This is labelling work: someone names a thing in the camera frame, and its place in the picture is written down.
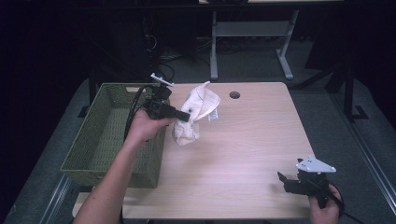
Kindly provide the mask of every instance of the woven basket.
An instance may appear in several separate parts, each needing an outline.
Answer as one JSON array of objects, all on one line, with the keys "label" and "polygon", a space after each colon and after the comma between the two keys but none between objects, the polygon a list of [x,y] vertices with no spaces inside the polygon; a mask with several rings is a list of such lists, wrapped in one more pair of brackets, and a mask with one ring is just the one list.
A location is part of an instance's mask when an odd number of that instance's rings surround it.
[{"label": "woven basket", "polygon": [[[134,96],[147,84],[104,83],[82,123],[61,171],[83,186],[95,186],[104,177],[123,144],[124,129]],[[150,98],[142,93],[136,108]],[[156,188],[163,156],[165,128],[139,150],[128,187]]]}]

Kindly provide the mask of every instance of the white cloth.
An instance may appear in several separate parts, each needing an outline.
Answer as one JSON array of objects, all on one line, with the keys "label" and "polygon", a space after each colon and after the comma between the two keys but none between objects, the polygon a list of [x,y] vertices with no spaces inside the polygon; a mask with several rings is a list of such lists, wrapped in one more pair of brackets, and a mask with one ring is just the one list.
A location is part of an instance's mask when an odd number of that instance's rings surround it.
[{"label": "white cloth", "polygon": [[221,101],[220,97],[206,88],[210,82],[196,87],[190,92],[190,96],[181,111],[189,113],[189,122],[177,119],[173,130],[174,140],[181,146],[191,143],[199,138],[198,124],[194,122],[210,114],[216,109]]}]

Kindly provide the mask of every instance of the table hole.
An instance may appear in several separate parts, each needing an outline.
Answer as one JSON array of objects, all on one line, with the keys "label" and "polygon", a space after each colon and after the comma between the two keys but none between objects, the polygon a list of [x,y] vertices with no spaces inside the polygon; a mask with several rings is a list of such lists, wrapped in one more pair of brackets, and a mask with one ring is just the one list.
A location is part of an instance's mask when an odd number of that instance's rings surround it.
[{"label": "table hole", "polygon": [[238,99],[239,97],[241,97],[241,94],[237,91],[232,91],[230,92],[230,97],[233,99]]}]

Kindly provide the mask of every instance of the table top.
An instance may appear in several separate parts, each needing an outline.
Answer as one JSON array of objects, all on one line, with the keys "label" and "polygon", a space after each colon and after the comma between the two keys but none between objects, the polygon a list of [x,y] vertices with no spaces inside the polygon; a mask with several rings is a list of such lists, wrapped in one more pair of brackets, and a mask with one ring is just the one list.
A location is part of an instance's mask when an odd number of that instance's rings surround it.
[{"label": "table top", "polygon": [[[181,108],[199,84],[176,84]],[[314,155],[283,83],[211,83],[219,118],[198,120],[200,138],[179,146],[167,128],[158,188],[127,189],[125,218],[264,219],[309,216],[306,196],[283,189],[277,173],[297,174],[298,158]],[[238,91],[239,99],[230,97]],[[76,215],[89,193],[80,193]]]}]

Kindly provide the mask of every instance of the person's arm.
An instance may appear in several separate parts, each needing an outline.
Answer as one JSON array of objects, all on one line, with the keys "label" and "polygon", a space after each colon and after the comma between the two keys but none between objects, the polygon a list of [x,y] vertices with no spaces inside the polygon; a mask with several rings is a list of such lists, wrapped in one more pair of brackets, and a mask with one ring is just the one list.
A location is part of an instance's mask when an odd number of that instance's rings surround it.
[{"label": "person's arm", "polygon": [[138,150],[147,140],[153,138],[162,126],[169,125],[172,121],[172,119],[153,120],[145,111],[136,112],[122,148],[103,180],[79,209],[74,223],[99,224],[118,221]]},{"label": "person's arm", "polygon": [[[329,186],[330,192],[338,199],[341,200],[341,194],[333,185]],[[311,206],[311,222],[312,224],[336,224],[340,208],[332,199],[328,199],[326,207],[320,209],[318,200],[314,196],[308,197],[309,205]]]}]

